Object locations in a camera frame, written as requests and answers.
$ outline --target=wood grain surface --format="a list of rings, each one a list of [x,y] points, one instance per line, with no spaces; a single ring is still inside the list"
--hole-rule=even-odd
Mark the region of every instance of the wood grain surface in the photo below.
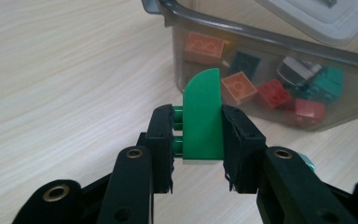
[[[182,103],[171,29],[141,1],[0,0],[0,223],[55,179],[87,186],[113,169],[159,105]],[[308,155],[325,182],[358,182],[358,119],[321,133],[251,118],[269,146]],[[228,191],[222,162],[175,162],[155,223],[261,223]]]

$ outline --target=plastic container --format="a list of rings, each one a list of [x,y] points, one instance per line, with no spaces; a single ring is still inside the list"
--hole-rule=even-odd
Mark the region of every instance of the plastic container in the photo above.
[[[358,118],[358,34],[326,45],[256,1],[143,3],[172,27],[179,90],[216,67],[224,102],[248,115],[310,131]]]

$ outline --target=white tabletop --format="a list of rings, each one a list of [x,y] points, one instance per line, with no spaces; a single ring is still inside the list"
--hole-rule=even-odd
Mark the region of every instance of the white tabletop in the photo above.
[[[171,29],[141,1],[0,0],[0,223],[52,180],[85,187],[110,173],[165,104],[182,104]],[[321,133],[251,119],[323,181],[358,182],[358,119]],[[261,223],[254,195],[228,191],[222,162],[176,160],[173,181],[173,195],[155,197],[155,223]]]

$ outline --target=red lego brick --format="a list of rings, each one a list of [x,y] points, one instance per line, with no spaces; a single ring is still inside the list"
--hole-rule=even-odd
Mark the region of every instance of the red lego brick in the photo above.
[[[286,111],[287,123],[300,128],[315,126],[325,119],[325,105],[319,102],[295,99]]]
[[[248,77],[239,72],[221,80],[222,96],[228,105],[242,105],[255,96],[257,89]]]
[[[288,103],[292,96],[278,79],[264,83],[257,88],[257,102],[267,109],[276,109]]]
[[[225,41],[220,38],[190,33],[185,47],[185,60],[212,65],[222,58]]]

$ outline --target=transparent plastic bin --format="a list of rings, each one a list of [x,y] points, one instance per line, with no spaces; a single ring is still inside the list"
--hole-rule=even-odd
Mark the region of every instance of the transparent plastic bin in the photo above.
[[[143,3],[172,27],[179,90],[219,68],[224,103],[248,115],[309,131],[358,118],[358,35],[326,45],[256,1]]]

